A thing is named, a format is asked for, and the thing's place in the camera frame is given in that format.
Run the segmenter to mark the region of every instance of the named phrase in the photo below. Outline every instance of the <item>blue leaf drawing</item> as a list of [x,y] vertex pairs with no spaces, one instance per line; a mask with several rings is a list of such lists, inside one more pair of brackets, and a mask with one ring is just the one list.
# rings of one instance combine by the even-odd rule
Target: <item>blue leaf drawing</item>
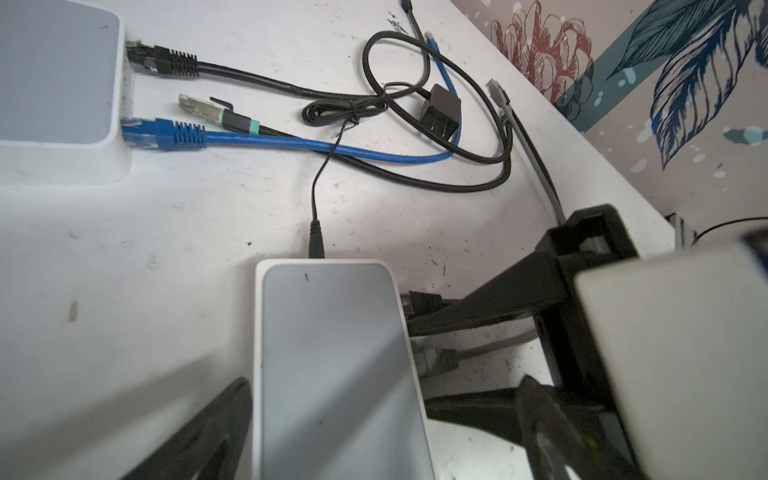
[[739,2],[693,35],[664,66],[650,109],[662,168],[715,118],[733,92],[765,1]]
[[743,3],[744,0],[656,0],[635,26],[624,57],[611,75],[678,52],[697,31]]
[[759,66],[768,68],[768,3],[763,5],[758,25],[760,31],[755,41],[755,60]]

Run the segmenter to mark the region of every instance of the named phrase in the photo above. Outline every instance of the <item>blue ethernet cable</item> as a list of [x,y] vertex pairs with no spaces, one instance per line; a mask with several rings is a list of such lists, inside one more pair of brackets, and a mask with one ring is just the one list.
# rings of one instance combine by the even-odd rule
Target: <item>blue ethernet cable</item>
[[[432,34],[427,32],[426,39],[430,47],[439,51],[437,42]],[[456,89],[451,78],[448,76],[448,72],[442,61],[440,61],[439,58],[433,57],[433,59],[448,86],[448,90],[453,94],[456,94]],[[123,120],[122,127],[123,138],[130,145],[142,148],[158,148],[164,151],[200,150],[207,145],[299,148],[319,152],[330,151],[333,147],[332,144],[326,142],[304,138],[271,137],[266,135],[207,131],[202,125],[173,122],[163,118],[155,118],[153,121],[140,118],[127,118]],[[458,144],[461,132],[462,126],[459,124],[452,139],[454,145]],[[367,160],[396,164],[429,164],[443,161],[453,155],[451,152],[428,156],[395,155],[362,148],[347,147],[345,145],[338,146],[335,152]]]

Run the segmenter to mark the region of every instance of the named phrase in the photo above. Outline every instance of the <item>white router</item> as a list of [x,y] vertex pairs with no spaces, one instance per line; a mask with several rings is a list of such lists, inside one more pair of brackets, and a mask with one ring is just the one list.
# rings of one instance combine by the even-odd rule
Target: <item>white router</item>
[[0,184],[127,175],[132,110],[120,17],[69,0],[0,2]]

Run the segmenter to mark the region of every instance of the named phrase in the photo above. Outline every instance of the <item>red flower drawing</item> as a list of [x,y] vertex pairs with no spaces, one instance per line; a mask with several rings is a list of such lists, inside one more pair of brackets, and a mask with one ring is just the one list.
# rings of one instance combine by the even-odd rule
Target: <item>red flower drawing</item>
[[592,40],[584,21],[562,21],[549,15],[541,21],[541,3],[526,14],[518,10],[502,30],[494,20],[491,41],[498,50],[569,120],[592,93]]

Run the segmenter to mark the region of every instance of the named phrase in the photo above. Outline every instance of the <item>dirty table surface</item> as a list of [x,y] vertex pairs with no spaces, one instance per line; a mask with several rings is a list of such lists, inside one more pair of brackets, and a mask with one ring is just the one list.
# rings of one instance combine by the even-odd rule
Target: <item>dirty table surface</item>
[[[360,54],[377,31],[411,33],[397,0],[173,2],[97,0],[127,37],[308,88],[369,93]],[[566,215],[611,203],[642,255],[672,248],[664,219],[537,93],[449,0],[414,12],[441,51],[479,84],[498,80],[537,145]],[[384,81],[415,81],[422,59],[382,42]],[[488,115],[466,85],[462,146],[493,154]],[[436,68],[432,80],[442,83]],[[134,77],[134,114],[199,123],[179,93],[214,96],[267,126],[331,141],[338,126],[300,120],[308,102],[232,82]],[[421,101],[401,101],[417,111]],[[392,112],[344,143],[392,153],[437,151]],[[329,258],[375,258],[401,291],[464,296],[530,253],[554,226],[543,190],[515,154],[510,179],[476,194],[403,187],[331,162],[317,201]],[[119,478],[238,376],[251,377],[253,275],[265,258],[302,257],[310,185],[323,158],[302,151],[210,148],[135,151],[122,181],[101,186],[0,187],[0,476]],[[498,165],[453,158],[388,167],[448,183],[495,177]],[[465,348],[525,322],[431,339]],[[422,383],[425,397],[548,381],[538,341],[462,363]],[[482,432],[429,422],[439,478],[524,478],[522,449]],[[249,447],[239,478],[247,478]]]

